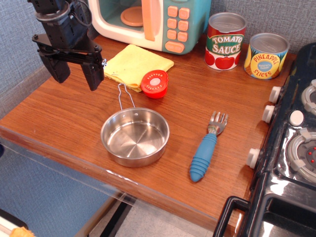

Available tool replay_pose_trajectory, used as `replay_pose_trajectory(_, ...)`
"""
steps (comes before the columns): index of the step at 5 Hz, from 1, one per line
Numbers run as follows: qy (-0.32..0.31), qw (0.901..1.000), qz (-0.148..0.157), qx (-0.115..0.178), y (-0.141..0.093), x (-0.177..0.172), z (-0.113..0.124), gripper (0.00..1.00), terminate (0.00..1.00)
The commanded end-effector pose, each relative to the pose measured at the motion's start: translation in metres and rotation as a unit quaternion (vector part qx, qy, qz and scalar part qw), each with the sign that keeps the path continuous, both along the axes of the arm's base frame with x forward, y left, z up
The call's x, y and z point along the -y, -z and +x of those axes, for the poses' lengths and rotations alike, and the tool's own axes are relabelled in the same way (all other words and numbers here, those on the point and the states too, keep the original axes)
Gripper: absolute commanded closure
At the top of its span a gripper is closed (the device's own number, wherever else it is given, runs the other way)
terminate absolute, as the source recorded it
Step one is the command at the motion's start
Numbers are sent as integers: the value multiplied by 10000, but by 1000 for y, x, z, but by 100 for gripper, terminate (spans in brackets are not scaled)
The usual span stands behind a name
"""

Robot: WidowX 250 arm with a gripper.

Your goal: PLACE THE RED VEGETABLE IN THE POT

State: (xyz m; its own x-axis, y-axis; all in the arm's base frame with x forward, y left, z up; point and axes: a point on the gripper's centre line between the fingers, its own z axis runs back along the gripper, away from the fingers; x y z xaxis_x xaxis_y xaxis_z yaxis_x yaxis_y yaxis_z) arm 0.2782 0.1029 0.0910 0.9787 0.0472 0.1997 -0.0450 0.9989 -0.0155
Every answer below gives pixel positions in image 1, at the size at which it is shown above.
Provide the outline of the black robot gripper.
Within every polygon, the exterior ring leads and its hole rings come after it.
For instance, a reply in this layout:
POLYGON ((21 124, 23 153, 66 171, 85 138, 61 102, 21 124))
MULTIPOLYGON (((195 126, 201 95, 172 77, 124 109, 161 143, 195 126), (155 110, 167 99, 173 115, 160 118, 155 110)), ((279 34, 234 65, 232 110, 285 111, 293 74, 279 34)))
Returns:
POLYGON ((101 50, 88 36, 91 17, 87 7, 36 7, 35 17, 45 33, 34 35, 39 56, 58 83, 63 83, 71 71, 68 62, 81 64, 91 91, 104 80, 101 50))

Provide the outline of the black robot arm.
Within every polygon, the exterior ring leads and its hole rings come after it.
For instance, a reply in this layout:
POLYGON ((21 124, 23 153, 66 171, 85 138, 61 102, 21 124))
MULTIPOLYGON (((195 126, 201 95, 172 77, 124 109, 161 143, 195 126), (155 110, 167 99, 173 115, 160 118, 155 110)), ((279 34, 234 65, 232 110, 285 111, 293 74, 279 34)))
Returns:
POLYGON ((44 34, 33 35, 39 56, 53 76, 63 83, 70 75, 69 63, 78 64, 90 90, 95 91, 104 79, 106 60, 100 45, 91 40, 88 30, 91 11, 82 0, 33 0, 35 17, 44 34))

